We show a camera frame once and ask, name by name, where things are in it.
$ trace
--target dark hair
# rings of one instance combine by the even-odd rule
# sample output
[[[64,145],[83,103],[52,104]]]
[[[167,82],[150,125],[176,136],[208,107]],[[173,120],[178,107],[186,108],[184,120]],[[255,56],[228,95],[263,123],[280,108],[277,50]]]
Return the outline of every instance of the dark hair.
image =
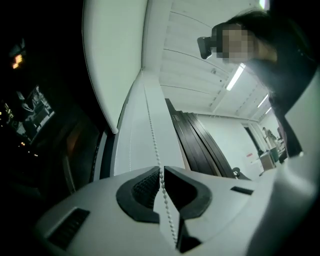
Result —
[[[229,19],[226,24],[239,24],[260,40],[271,43],[274,39],[273,30],[279,27],[278,21],[278,17],[268,11],[251,10]]]

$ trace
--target black rubber trim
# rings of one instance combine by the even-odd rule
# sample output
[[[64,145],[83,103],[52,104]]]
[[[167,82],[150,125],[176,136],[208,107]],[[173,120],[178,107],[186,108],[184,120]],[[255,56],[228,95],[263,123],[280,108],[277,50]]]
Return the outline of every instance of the black rubber trim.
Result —
[[[116,136],[111,131],[106,135],[106,141],[101,161],[100,180],[109,178],[111,176],[111,161],[115,137]]]
[[[247,189],[247,188],[243,188],[243,187],[239,187],[239,186],[234,186],[230,190],[236,191],[236,192],[239,192],[239,193],[242,193],[242,194],[246,194],[246,195],[249,195],[249,196],[251,196],[252,193],[254,192],[251,189]]]
[[[212,138],[211,134],[202,126],[201,122],[197,119],[197,117],[193,113],[187,114],[190,119],[193,121],[195,127],[198,129],[199,134],[202,135],[203,143],[206,142],[207,148],[214,159],[219,171],[221,172],[223,177],[234,178],[234,174],[232,169],[220,148],[218,147],[215,140]]]
[[[100,144],[101,144],[102,134],[103,134],[103,132],[100,132],[99,137],[98,137],[98,140],[97,140],[97,144],[96,144],[96,146],[95,146],[95,151],[94,151],[93,162],[92,162],[92,166],[91,166],[91,173],[90,173],[89,183],[91,183],[91,182],[94,181],[95,167],[96,167],[96,162],[97,162],[97,156],[98,156],[99,147],[100,147]]]
[[[128,180],[116,192],[121,209],[137,222],[160,223],[159,214],[153,211],[155,198],[160,188],[159,167]]]
[[[189,235],[188,229],[185,225],[185,220],[180,218],[176,248],[180,253],[185,253],[198,245],[201,245],[201,242],[197,238]]]
[[[212,201],[211,190],[189,178],[177,167],[164,167],[165,190],[184,220],[200,217]]]
[[[195,132],[192,125],[189,121],[185,118],[185,114],[182,111],[177,112],[177,116],[185,127],[185,137],[187,138],[187,142],[190,145],[191,151],[195,156],[195,161],[197,164],[197,169],[192,169],[194,172],[213,175],[213,171],[211,166],[209,165],[209,161],[207,160],[204,151],[207,151],[206,148],[203,146],[202,141],[199,139],[199,136]]]
[[[203,173],[214,175],[214,176],[222,176],[214,158],[212,157],[212,154],[210,152],[210,147],[207,144],[206,140],[202,137],[202,134],[199,132],[197,126],[193,123],[193,120],[190,118],[190,116],[187,113],[184,114],[184,118],[192,126],[193,128],[192,132],[194,133],[194,136],[196,137],[196,140],[198,141],[198,144],[201,147],[203,155],[205,156],[208,162],[208,165],[209,165],[208,167],[211,169],[210,173],[206,173],[206,172],[203,172]]]
[[[196,160],[194,158],[193,152],[191,150],[191,147],[189,146],[187,139],[185,137],[185,128],[184,128],[183,124],[181,124],[180,120],[176,120],[175,118],[173,118],[173,115],[176,115],[178,112],[175,110],[171,101],[168,98],[166,98],[165,102],[166,102],[166,105],[167,105],[168,110],[170,112],[170,116],[171,116],[171,120],[172,120],[174,129],[176,131],[177,136],[180,139],[181,146],[184,150],[184,153],[185,153],[185,156],[188,160],[189,166],[190,166],[191,170],[195,171],[198,169],[198,166],[197,166]]]

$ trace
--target fluorescent light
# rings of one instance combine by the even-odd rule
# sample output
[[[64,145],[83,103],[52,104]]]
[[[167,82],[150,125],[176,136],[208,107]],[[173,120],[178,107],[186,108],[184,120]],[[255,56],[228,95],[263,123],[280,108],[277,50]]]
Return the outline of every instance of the fluorescent light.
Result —
[[[267,94],[264,99],[261,101],[261,103],[258,105],[258,108],[262,105],[262,103],[264,103],[264,101],[268,98],[269,94]]]
[[[267,114],[270,110],[271,110],[271,107],[265,112],[265,114]]]
[[[264,9],[266,6],[266,0],[259,0],[259,4],[262,7],[262,9]]]
[[[246,65],[241,63],[240,66],[238,67],[237,71],[235,72],[233,78],[231,79],[230,83],[228,84],[228,86],[226,87],[226,89],[228,91],[231,91],[232,87],[234,87],[236,81],[238,80],[238,78],[240,77],[242,71],[244,71]]]

